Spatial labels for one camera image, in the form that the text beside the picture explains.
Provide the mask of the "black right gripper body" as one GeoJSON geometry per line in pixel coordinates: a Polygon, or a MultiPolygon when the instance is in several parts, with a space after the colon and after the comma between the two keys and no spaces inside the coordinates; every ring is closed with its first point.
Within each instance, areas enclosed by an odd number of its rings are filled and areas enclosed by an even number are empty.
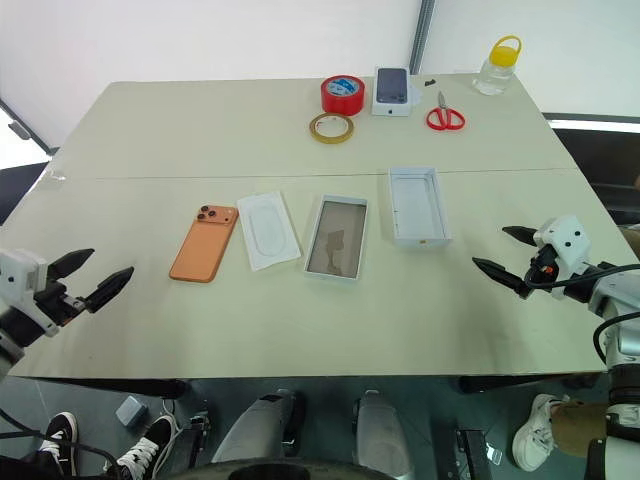
{"type": "Polygon", "coordinates": [[[553,283],[558,277],[558,265],[556,263],[557,252],[551,245],[545,245],[531,259],[530,267],[523,278],[523,286],[519,291],[522,299],[527,299],[534,290],[550,292],[549,287],[531,287],[531,284],[553,283]]]}

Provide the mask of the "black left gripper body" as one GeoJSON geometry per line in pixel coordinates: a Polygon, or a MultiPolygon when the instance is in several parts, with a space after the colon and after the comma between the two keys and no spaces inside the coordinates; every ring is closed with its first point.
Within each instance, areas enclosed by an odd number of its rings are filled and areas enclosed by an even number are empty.
{"type": "Polygon", "coordinates": [[[58,280],[48,280],[46,287],[34,294],[34,301],[57,326],[67,325],[86,310],[84,299],[69,295],[67,287],[58,280]]]}

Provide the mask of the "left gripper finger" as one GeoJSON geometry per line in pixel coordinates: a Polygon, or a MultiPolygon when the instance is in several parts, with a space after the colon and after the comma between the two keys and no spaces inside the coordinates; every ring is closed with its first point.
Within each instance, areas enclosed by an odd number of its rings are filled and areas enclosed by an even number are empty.
{"type": "Polygon", "coordinates": [[[124,289],[133,273],[134,268],[128,267],[107,277],[84,299],[85,309],[91,313],[99,311],[124,289]]]}
{"type": "Polygon", "coordinates": [[[71,275],[93,255],[92,248],[69,252],[48,265],[48,279],[56,281],[71,275]]]}

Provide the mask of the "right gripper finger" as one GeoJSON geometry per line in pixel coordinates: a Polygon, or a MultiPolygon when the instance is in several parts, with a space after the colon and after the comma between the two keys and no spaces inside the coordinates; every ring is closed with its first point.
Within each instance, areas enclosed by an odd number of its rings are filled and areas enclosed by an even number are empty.
{"type": "Polygon", "coordinates": [[[530,246],[536,245],[534,235],[536,234],[537,230],[534,228],[523,226],[505,226],[502,228],[502,231],[521,243],[530,246]]]}
{"type": "Polygon", "coordinates": [[[491,280],[514,291],[521,299],[528,298],[528,286],[524,280],[491,260],[473,257],[473,263],[491,280]]]}

